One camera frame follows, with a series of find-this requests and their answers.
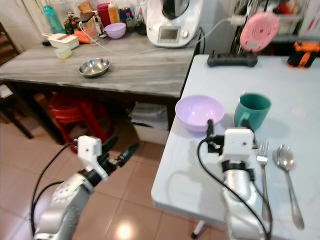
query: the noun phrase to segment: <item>red container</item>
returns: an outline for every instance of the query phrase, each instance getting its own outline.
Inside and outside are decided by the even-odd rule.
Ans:
[[[104,27],[111,24],[108,7],[109,7],[109,3],[101,3],[101,4],[98,4],[98,6],[96,6],[99,16],[101,18],[102,25]]]

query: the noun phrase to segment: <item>tiled floor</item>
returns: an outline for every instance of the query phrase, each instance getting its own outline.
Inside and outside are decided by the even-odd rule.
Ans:
[[[0,124],[0,240],[30,240],[29,208],[39,173],[61,148],[32,118],[25,124],[34,139],[25,138],[12,124]],[[137,140],[131,125],[117,124],[117,156]],[[82,212],[74,240],[188,240],[197,222],[153,207],[151,188],[164,150],[142,142],[140,149],[107,182],[100,183]],[[48,169],[40,187],[65,180],[82,169],[77,156],[66,150]],[[35,222],[48,205],[54,187],[40,199]],[[199,240],[223,240],[223,229],[209,227]]]

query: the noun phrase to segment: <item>gray marble countertop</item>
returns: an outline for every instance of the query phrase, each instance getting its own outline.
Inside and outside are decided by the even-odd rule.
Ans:
[[[124,55],[81,44],[72,50],[72,56],[61,60],[54,53],[56,48],[39,45],[0,67],[0,79],[179,98],[196,47],[159,49],[137,33],[117,40],[100,39],[100,44]],[[133,55],[152,49],[157,50]],[[109,71],[85,78],[79,67],[95,58],[108,59]]]

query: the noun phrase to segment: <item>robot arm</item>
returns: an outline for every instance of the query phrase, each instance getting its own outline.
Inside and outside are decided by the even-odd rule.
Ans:
[[[133,144],[118,158],[112,159],[107,152],[116,141],[117,138],[112,138],[102,146],[99,138],[78,138],[78,156],[86,167],[54,191],[49,207],[41,215],[34,240],[72,239],[81,212],[93,194],[94,187],[100,181],[107,181],[117,167],[124,166],[139,147],[139,144]]]
[[[252,182],[254,170],[247,167],[250,164],[252,149],[258,146],[250,126],[248,129],[227,129],[224,135],[214,135],[213,122],[209,120],[206,139],[208,152],[219,154],[223,183],[254,209],[258,193]],[[225,187],[222,188],[222,199],[225,205],[225,224],[229,240],[265,239],[266,235],[261,222],[238,197]]]

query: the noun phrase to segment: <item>spoon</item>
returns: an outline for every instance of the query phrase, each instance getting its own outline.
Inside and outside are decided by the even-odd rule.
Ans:
[[[277,149],[276,156],[273,160],[274,163],[285,172],[286,180],[288,182],[293,222],[298,229],[302,230],[305,228],[305,223],[289,175],[289,172],[295,167],[294,154],[292,153],[289,146],[281,144]]]

